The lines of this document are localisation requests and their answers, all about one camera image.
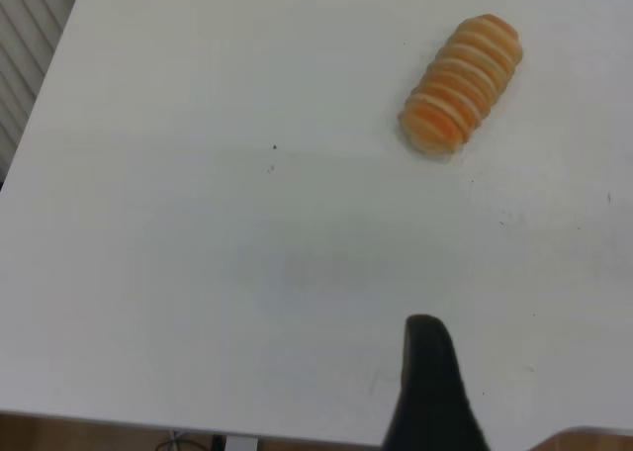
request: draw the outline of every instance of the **cable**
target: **cable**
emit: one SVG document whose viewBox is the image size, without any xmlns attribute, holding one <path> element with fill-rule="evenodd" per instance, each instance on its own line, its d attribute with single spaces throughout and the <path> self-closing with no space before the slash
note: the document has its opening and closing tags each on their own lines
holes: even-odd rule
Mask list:
<svg viewBox="0 0 633 451">
<path fill-rule="evenodd" d="M 205 446 L 191 439 L 168 439 L 167 441 L 163 441 L 158 446 L 156 446 L 154 451 L 161 451 L 161 449 L 164 448 L 165 446 L 172 446 L 174 444 L 176 445 L 184 444 L 187 446 L 193 446 L 194 448 L 198 448 L 201 451 L 209 451 Z"/>
</svg>

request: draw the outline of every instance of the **orange object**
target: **orange object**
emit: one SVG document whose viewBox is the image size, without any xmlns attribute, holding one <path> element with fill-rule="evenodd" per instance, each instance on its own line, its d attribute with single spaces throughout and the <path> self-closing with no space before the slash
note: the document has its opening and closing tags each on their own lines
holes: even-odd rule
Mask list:
<svg viewBox="0 0 633 451">
<path fill-rule="evenodd" d="M 400 113 L 411 143 L 427 154 L 468 141 L 523 57 L 518 34 L 491 14 L 467 19 L 428 66 Z"/>
</svg>

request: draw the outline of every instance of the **radiator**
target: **radiator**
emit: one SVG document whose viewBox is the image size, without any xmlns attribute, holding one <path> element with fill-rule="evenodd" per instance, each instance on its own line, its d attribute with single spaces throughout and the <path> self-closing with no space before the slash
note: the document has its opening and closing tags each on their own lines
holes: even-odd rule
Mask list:
<svg viewBox="0 0 633 451">
<path fill-rule="evenodd" d="M 33 110 L 74 0 L 0 0 L 0 181 Z"/>
</svg>

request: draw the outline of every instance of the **white table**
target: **white table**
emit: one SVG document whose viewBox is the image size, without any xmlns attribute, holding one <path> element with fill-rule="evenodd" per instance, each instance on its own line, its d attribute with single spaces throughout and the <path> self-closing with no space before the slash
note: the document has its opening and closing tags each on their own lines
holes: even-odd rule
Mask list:
<svg viewBox="0 0 633 451">
<path fill-rule="evenodd" d="M 377 445 L 427 313 L 495 449 L 633 428 L 630 1 L 77 0 L 0 194 L 0 408 Z M 487 12 L 525 57 L 417 156 Z"/>
</svg>

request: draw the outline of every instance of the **wooden floor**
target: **wooden floor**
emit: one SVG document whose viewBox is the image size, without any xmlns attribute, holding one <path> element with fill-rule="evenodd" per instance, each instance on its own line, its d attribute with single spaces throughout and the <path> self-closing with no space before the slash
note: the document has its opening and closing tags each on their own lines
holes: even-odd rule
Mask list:
<svg viewBox="0 0 633 451">
<path fill-rule="evenodd" d="M 168 431 L 0 414 L 0 451 L 153 451 Z M 210 434 L 189 438 L 209 447 Z M 260 441 L 258 451 L 358 451 L 357 447 L 291 441 Z M 535 451 L 633 451 L 633 438 L 591 433 L 566 433 Z M 196 451 L 180 446 L 179 451 Z"/>
</svg>

